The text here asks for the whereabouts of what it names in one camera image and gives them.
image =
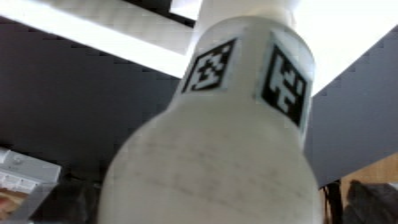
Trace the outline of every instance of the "black surface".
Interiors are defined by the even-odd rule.
[[[179,80],[0,19],[0,145],[101,179]]]

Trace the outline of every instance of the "white bottle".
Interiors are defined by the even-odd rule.
[[[110,165],[99,224],[321,223],[302,155],[312,67],[273,20],[209,28],[169,109]]]

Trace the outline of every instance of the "white surface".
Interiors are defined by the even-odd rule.
[[[193,19],[202,7],[199,34],[204,28],[201,23],[209,26],[264,2],[174,0],[170,10]],[[295,17],[296,31],[316,59],[312,94],[394,27],[396,12],[396,0],[302,0]],[[186,51],[192,49],[192,29],[121,0],[2,0],[0,15],[169,75],[183,76],[192,52]]]
[[[113,158],[99,224],[321,223],[302,133],[282,113],[248,97],[254,89],[261,92],[261,70],[270,69],[263,63],[272,61],[270,31],[289,52],[284,60],[296,56],[304,74],[311,74],[309,51],[280,25],[252,17],[213,27],[197,53],[217,50],[199,53],[192,78],[179,82],[177,93],[186,92],[176,94],[167,111],[135,132]],[[236,44],[222,45],[234,38]],[[201,84],[211,90],[195,91]]]

